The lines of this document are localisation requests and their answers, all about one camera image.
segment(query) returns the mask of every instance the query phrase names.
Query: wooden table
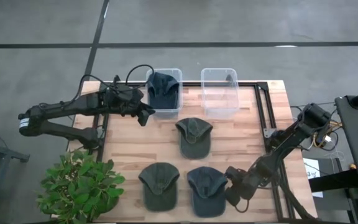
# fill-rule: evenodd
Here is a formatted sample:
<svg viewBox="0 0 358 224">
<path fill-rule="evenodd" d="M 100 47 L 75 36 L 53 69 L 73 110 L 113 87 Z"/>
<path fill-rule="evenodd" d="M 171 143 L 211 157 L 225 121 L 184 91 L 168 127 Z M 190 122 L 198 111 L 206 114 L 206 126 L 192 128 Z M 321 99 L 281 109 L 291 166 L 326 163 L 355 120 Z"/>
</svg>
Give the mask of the wooden table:
<svg viewBox="0 0 358 224">
<path fill-rule="evenodd" d="M 293 118 L 282 80 L 267 81 L 273 111 L 278 129 L 285 129 L 293 123 Z M 99 82 L 85 82 L 82 94 L 99 90 Z M 201 107 L 201 88 L 183 88 L 183 109 L 178 119 L 197 117 L 213 125 L 212 146 L 208 157 L 201 160 L 188 160 L 181 156 L 178 146 L 177 120 L 157 120 L 150 117 L 147 125 L 141 127 L 137 119 L 130 116 L 109 116 L 103 161 L 112 159 L 114 170 L 120 172 L 126 181 L 120 186 L 125 192 L 118 205 L 108 213 L 102 214 L 100 222 L 268 222 L 277 221 L 271 190 L 259 189 L 250 200 L 246 213 L 238 213 L 227 203 L 226 211 L 220 217 L 198 218 L 191 207 L 190 187 L 186 174 L 200 166 L 214 167 L 225 172 L 234 166 L 247 170 L 262 154 L 265 148 L 260 128 L 259 114 L 255 100 L 255 91 L 250 87 L 239 89 L 240 110 L 229 120 L 208 119 Z M 267 116 L 265 101 L 264 111 Z M 92 116 L 76 115 L 74 127 L 90 127 Z M 80 146 L 73 141 L 69 149 Z M 154 162 L 169 162 L 180 172 L 178 179 L 178 203 L 169 212 L 154 213 L 145 209 L 142 199 L 142 184 L 138 175 L 143 168 Z M 306 176 L 301 151 L 294 150 L 286 159 L 290 188 L 295 197 L 309 213 L 317 217 L 313 197 Z M 280 191 L 282 207 L 286 213 L 283 193 Z M 245 208 L 242 200 L 239 208 Z"/>
</svg>

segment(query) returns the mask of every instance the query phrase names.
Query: baseball cap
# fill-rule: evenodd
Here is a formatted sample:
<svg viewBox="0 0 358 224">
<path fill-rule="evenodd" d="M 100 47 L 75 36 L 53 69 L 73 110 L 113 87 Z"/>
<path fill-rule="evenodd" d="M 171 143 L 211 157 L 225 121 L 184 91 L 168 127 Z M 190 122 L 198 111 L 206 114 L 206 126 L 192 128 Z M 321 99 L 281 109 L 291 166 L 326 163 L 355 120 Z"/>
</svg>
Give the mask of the baseball cap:
<svg viewBox="0 0 358 224">
<path fill-rule="evenodd" d="M 143 199 L 147 210 L 164 212 L 177 204 L 178 169 L 166 162 L 157 162 L 146 167 L 139 179 L 143 183 Z"/>
<path fill-rule="evenodd" d="M 224 174 L 212 167 L 199 167 L 187 173 L 192 189 L 191 202 L 198 217 L 210 218 L 222 215 L 226 209 Z"/>
<path fill-rule="evenodd" d="M 185 118 L 176 124 L 180 152 L 187 159 L 202 159 L 211 149 L 212 125 L 199 118 Z"/>
<path fill-rule="evenodd" d="M 178 81 L 170 75 L 154 72 L 149 76 L 148 93 L 149 105 L 153 109 L 178 108 Z"/>
</svg>

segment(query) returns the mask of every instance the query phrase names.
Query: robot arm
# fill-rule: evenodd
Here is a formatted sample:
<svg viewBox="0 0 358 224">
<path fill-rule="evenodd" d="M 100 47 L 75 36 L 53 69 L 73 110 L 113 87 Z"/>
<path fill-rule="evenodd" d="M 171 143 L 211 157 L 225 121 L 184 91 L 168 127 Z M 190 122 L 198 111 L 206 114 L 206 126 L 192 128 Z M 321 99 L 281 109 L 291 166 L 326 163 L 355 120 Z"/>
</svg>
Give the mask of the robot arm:
<svg viewBox="0 0 358 224">
<path fill-rule="evenodd" d="M 118 80 L 119 78 L 116 77 L 115 82 L 104 90 L 82 95 L 75 100 L 31 107 L 25 113 L 19 114 L 20 133 L 24 136 L 51 134 L 68 140 L 77 139 L 85 149 L 94 149 L 101 145 L 96 127 L 77 129 L 51 123 L 48 119 L 74 114 L 92 116 L 109 113 L 137 116 L 139 124 L 145 126 L 149 116 L 155 111 L 151 106 L 140 101 L 144 96 L 140 90 L 117 84 Z"/>
<path fill-rule="evenodd" d="M 236 206 L 240 198 L 250 200 L 259 186 L 265 187 L 272 179 L 277 178 L 280 161 L 289 155 L 299 144 L 315 132 L 329 124 L 331 115 L 316 104 L 307 105 L 299 114 L 298 120 L 284 131 L 275 131 L 268 138 L 267 147 L 270 153 L 259 157 L 248 171 L 228 167 L 225 176 L 232 186 L 226 189 L 227 201 Z M 302 218 L 312 218 L 292 195 L 288 186 L 280 182 L 282 190 L 293 202 Z"/>
</svg>

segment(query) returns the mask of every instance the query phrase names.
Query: gray floor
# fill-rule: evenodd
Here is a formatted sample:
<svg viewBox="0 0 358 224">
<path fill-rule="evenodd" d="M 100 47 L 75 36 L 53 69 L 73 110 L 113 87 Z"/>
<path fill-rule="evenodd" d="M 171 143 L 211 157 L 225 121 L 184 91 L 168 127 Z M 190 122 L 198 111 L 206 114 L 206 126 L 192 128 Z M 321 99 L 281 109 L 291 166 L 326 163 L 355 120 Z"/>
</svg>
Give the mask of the gray floor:
<svg viewBox="0 0 358 224">
<path fill-rule="evenodd" d="M 0 0 L 0 44 L 90 43 L 103 0 Z M 101 42 L 291 42 L 358 41 L 358 1 L 353 0 L 112 0 Z M 58 161 L 67 141 L 25 138 L 17 115 L 40 102 L 69 100 L 86 67 L 89 49 L 0 49 L 0 135 L 31 155 L 13 161 L 0 194 L 0 223 L 48 220 L 36 208 L 35 190 L 45 169 Z M 243 80 L 284 80 L 292 105 L 333 101 L 358 93 L 358 47 L 241 49 L 99 49 L 93 75 L 122 78 L 135 65 L 180 68 L 199 80 L 205 67 L 232 67 Z M 144 80 L 145 70 L 131 80 Z M 332 111 L 333 105 L 324 109 Z M 71 124 L 67 118 L 58 122 Z M 342 132 L 338 150 L 352 162 Z M 324 157 L 313 150 L 305 157 Z M 338 220 L 339 211 L 319 210 Z"/>
</svg>

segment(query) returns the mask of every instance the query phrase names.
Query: green leaves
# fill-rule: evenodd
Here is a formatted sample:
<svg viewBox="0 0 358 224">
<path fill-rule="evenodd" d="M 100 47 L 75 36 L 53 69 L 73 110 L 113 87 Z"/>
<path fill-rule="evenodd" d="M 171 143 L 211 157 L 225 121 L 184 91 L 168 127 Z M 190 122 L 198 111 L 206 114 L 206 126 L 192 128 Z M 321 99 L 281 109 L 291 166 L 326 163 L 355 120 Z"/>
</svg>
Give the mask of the green leaves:
<svg viewBox="0 0 358 224">
<path fill-rule="evenodd" d="M 96 162 L 88 151 L 73 151 L 60 156 L 60 163 L 46 171 L 40 183 L 37 204 L 46 214 L 58 215 L 58 222 L 85 224 L 110 211 L 124 193 L 116 188 L 125 181 L 112 168 L 113 161 Z"/>
<path fill-rule="evenodd" d="M 114 189 L 110 188 L 107 190 L 107 194 L 109 194 L 110 197 L 118 197 L 124 193 L 124 189 Z"/>
<path fill-rule="evenodd" d="M 68 184 L 67 191 L 68 191 L 68 194 L 70 194 L 70 196 L 72 198 L 75 197 L 75 186 L 74 186 L 74 184 L 72 182 L 70 184 Z"/>
<path fill-rule="evenodd" d="M 87 201 L 87 199 L 90 197 L 89 194 L 81 194 L 77 198 L 74 198 L 74 203 L 77 204 L 83 204 Z"/>
<path fill-rule="evenodd" d="M 114 179 L 113 183 L 114 184 L 122 184 L 122 183 L 124 183 L 124 181 L 125 181 L 125 178 L 123 176 L 117 176 Z"/>
<path fill-rule="evenodd" d="M 91 168 L 91 166 L 92 166 L 91 163 L 83 164 L 82 167 L 80 168 L 80 171 L 78 171 L 78 175 L 84 175 L 86 171 L 88 171 Z"/>
<path fill-rule="evenodd" d="M 102 184 L 107 185 L 107 186 L 111 185 L 112 183 L 114 183 L 114 178 L 112 178 L 112 177 L 105 178 L 102 181 Z"/>
</svg>

